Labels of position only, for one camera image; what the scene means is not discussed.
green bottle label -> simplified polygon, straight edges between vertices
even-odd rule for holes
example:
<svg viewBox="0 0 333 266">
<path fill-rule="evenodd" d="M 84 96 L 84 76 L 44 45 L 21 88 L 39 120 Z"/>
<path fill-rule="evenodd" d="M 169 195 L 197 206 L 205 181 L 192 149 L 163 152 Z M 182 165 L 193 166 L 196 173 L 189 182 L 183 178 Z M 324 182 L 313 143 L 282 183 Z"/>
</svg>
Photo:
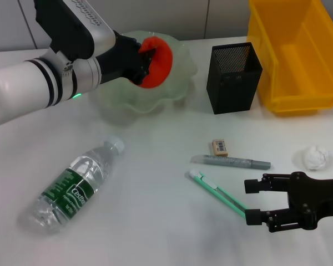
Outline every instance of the green bottle label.
<svg viewBox="0 0 333 266">
<path fill-rule="evenodd" d="M 73 218 L 93 194 L 94 190 L 89 183 L 71 169 L 65 169 L 42 193 L 54 201 L 69 219 Z"/>
</svg>

table surface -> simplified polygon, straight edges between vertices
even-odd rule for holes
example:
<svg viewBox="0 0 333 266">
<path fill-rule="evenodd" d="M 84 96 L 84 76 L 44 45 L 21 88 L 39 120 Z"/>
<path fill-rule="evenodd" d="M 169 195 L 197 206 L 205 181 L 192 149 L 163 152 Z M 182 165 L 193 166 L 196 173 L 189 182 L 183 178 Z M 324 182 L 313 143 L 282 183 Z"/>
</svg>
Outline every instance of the table surface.
<svg viewBox="0 0 333 266">
<path fill-rule="evenodd" d="M 271 234 L 245 221 L 185 177 L 198 168 L 249 208 L 287 207 L 285 193 L 246 195 L 245 179 L 261 170 L 193 165 L 209 142 L 225 139 L 233 157 L 271 161 L 269 173 L 304 170 L 301 151 L 330 150 L 333 178 L 333 109 L 314 116 L 278 118 L 259 103 L 250 111 L 214 115 L 206 81 L 214 45 L 245 37 L 185 42 L 199 71 L 187 98 L 150 114 L 99 108 L 94 93 L 0 126 L 0 265 L 333 265 L 333 217 L 315 231 Z M 0 67 L 44 50 L 0 53 Z M 45 236 L 23 222 L 30 203 L 78 155 L 110 135 L 125 154 L 102 189 L 59 234 Z"/>
</svg>

yellow box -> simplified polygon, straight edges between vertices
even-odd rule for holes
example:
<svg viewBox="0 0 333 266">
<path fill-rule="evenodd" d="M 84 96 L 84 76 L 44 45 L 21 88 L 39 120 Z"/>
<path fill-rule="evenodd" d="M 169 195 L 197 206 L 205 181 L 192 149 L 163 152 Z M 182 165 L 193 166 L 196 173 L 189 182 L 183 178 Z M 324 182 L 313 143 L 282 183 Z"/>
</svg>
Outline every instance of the yellow box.
<svg viewBox="0 0 333 266">
<path fill-rule="evenodd" d="M 248 42 L 263 73 L 258 92 L 272 112 L 333 107 L 333 21 L 320 0 L 250 0 Z"/>
</svg>

red object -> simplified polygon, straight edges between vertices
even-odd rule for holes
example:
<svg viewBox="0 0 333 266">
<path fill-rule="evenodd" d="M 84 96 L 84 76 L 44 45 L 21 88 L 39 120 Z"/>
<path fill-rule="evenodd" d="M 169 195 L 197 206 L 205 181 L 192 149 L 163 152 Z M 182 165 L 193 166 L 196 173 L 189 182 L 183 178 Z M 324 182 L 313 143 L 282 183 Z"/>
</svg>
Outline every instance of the red object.
<svg viewBox="0 0 333 266">
<path fill-rule="evenodd" d="M 139 85 L 144 89 L 152 89 L 163 83 L 173 65 L 173 53 L 165 41 L 156 36 L 149 37 L 144 40 L 139 52 L 142 53 L 151 49 L 155 49 L 155 54 L 149 66 L 149 75 Z"/>
</svg>

gray marker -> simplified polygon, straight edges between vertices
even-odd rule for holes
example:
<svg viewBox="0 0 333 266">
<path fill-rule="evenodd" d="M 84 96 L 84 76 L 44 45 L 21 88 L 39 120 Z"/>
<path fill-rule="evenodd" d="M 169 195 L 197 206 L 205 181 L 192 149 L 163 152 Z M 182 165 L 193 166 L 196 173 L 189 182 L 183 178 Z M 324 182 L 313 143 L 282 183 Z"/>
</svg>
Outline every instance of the gray marker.
<svg viewBox="0 0 333 266">
<path fill-rule="evenodd" d="M 232 157 L 210 156 L 210 155 L 195 155 L 194 157 L 191 158 L 191 162 L 203 163 L 205 165 L 221 165 L 221 166 L 230 166 L 230 167 L 261 169 L 261 170 L 268 170 L 271 167 L 271 163 L 269 162 L 232 158 Z"/>
</svg>

